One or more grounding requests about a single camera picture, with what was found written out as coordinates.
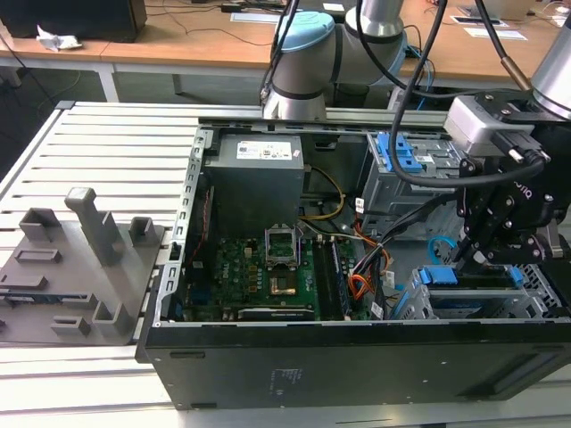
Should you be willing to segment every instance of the aluminum profile table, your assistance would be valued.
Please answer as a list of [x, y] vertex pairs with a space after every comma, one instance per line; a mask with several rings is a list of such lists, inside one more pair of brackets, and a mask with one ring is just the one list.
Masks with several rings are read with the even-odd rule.
[[[166, 243], [200, 116], [257, 118], [259, 112], [254, 107], [117, 103], [76, 103], [68, 110], [56, 110], [0, 185], [0, 266], [23, 235], [18, 223], [28, 208], [52, 208], [61, 219], [73, 218], [63, 197], [74, 185], [90, 185], [98, 194], [99, 209], [112, 210], [118, 222], [144, 214], [169, 228], [155, 263], [159, 267], [167, 257]], [[388, 124], [392, 113], [331, 110], [328, 117]], [[411, 113], [406, 120], [438, 126], [443, 115]], [[153, 367], [134, 360], [135, 349], [0, 345], [0, 426], [376, 428], [447, 423], [459, 428], [556, 428], [571, 424], [571, 366], [503, 402], [178, 412]]]

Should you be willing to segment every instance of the blue cable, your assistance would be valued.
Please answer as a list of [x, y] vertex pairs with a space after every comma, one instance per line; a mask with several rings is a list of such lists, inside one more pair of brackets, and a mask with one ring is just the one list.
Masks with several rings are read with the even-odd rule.
[[436, 257], [436, 254], [434, 252], [434, 244], [439, 241], [447, 243], [448, 245], [450, 245], [451, 248], [456, 248], [456, 241], [454, 241], [452, 238], [449, 238], [448, 236], [438, 235], [432, 238], [430, 241], [428, 241], [428, 257], [430, 258], [430, 262], [433, 265], [442, 264], [440, 259]]
[[[417, 56], [417, 58], [420, 59], [420, 52], [419, 52], [416, 48], [414, 48], [414, 47], [412, 47], [412, 46], [409, 45], [409, 49], [410, 49], [411, 52], [413, 52], [413, 53]], [[430, 64], [428, 64], [428, 62], [427, 62], [427, 63], [425, 64], [425, 66], [426, 66], [426, 71], [427, 71], [427, 74], [428, 74], [428, 79], [427, 79], [427, 81], [426, 81], [426, 91], [428, 91], [428, 90], [430, 89], [430, 87], [432, 86], [432, 84], [434, 83], [434, 79], [433, 79], [433, 76], [432, 76], [432, 72], [430, 71]], [[422, 100], [420, 100], [420, 103], [418, 104], [418, 107], [417, 107], [417, 111], [422, 108], [422, 106], [424, 105], [424, 103], [425, 103], [425, 98], [423, 98]]]

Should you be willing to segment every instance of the paper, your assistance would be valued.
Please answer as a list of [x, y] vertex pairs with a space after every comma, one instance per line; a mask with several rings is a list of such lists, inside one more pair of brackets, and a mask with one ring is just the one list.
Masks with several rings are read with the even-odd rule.
[[[464, 29], [464, 30], [472, 37], [490, 38], [487, 29]], [[502, 29], [500, 31], [496, 31], [496, 33], [498, 34], [499, 38], [503, 38], [505, 40], [527, 40], [527, 38], [525, 38], [523, 34], [513, 29]]]
[[323, 8], [331, 12], [344, 12], [345, 8], [339, 3], [323, 3]]
[[284, 141], [241, 141], [238, 143], [238, 159], [290, 161], [292, 145]]
[[42, 44], [45, 49], [58, 52], [66, 49], [75, 49], [81, 47], [82, 44], [78, 42], [75, 36], [57, 36], [47, 31], [43, 31], [40, 26], [37, 26], [36, 40]]

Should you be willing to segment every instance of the white label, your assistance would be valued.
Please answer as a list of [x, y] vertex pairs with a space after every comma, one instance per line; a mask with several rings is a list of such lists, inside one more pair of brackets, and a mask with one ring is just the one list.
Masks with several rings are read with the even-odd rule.
[[241, 141], [238, 143], [238, 159], [290, 161], [292, 145], [284, 141]]
[[375, 314], [378, 319], [383, 319], [383, 308], [378, 306], [375, 302], [371, 305], [371, 312]]
[[326, 11], [332, 11], [332, 12], [344, 12], [345, 8], [343, 7], [342, 4], [339, 3], [323, 3], [323, 8]]
[[362, 198], [355, 198], [355, 210], [362, 214], [365, 212], [365, 200]]
[[419, 162], [434, 163], [434, 159], [432, 159], [432, 156], [430, 156], [430, 155], [428, 155], [428, 156], [415, 156], [415, 158], [417, 158], [417, 161], [419, 161]]
[[[488, 31], [486, 29], [464, 29], [472, 37], [486, 37], [490, 38]], [[519, 31], [514, 31], [513, 29], [503, 29], [496, 31], [499, 38], [504, 38], [506, 40], [527, 40], [523, 34]]]

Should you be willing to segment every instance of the desk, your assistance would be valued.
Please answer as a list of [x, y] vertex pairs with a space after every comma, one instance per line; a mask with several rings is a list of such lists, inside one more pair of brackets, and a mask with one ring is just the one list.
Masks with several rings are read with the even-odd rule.
[[[118, 223], [136, 215], [152, 217], [168, 228], [166, 243], [198, 118], [236, 115], [259, 118], [260, 110], [116, 103], [76, 103], [68, 111], [55, 110], [0, 184], [0, 266], [23, 236], [18, 223], [29, 207], [51, 208], [59, 219], [72, 219], [63, 198], [74, 185], [93, 186], [97, 207], [112, 210]], [[332, 120], [367, 116], [385, 124], [393, 119], [387, 111], [327, 111]], [[409, 111], [405, 122], [429, 120], [438, 126], [444, 118], [443, 112]], [[163, 188], [149, 194], [151, 183]], [[163, 249], [155, 264], [167, 258]], [[0, 344], [0, 426], [378, 428], [448, 423], [562, 428], [571, 421], [571, 366], [504, 402], [177, 412], [153, 366], [139, 365], [134, 356], [135, 346]]]
[[[467, 0], [453, 0], [446, 13], [458, 14], [455, 4]], [[180, 6], [175, 0], [166, 4]], [[53, 53], [33, 39], [16, 39], [13, 49], [29, 67], [92, 70], [99, 73], [107, 101], [119, 101], [115, 72], [166, 73], [179, 75], [261, 77], [269, 62], [269, 43], [274, 26], [260, 23], [231, 22], [230, 15], [218, 9], [190, 9], [192, 13], [163, 14], [162, 0], [147, 0], [147, 25], [134, 44], [86, 41], [83, 49]], [[426, 40], [434, 15], [427, 11], [425, 0], [406, 0], [401, 16], [406, 24], [420, 28]], [[179, 8], [172, 12], [184, 11]], [[531, 77], [548, 51], [559, 29], [538, 19], [514, 23], [528, 41], [506, 40], [504, 45], [523, 72]], [[249, 45], [220, 31], [191, 31], [196, 29], [224, 29]], [[417, 43], [414, 31], [409, 32], [411, 43]], [[459, 25], [442, 25], [430, 54], [436, 66], [435, 86], [493, 87], [513, 86], [501, 67], [492, 43], [487, 38], [471, 37]], [[401, 77], [411, 75], [414, 60], [407, 60]], [[0, 66], [17, 67], [5, 46], [0, 45]], [[179, 92], [179, 79], [174, 79]]]

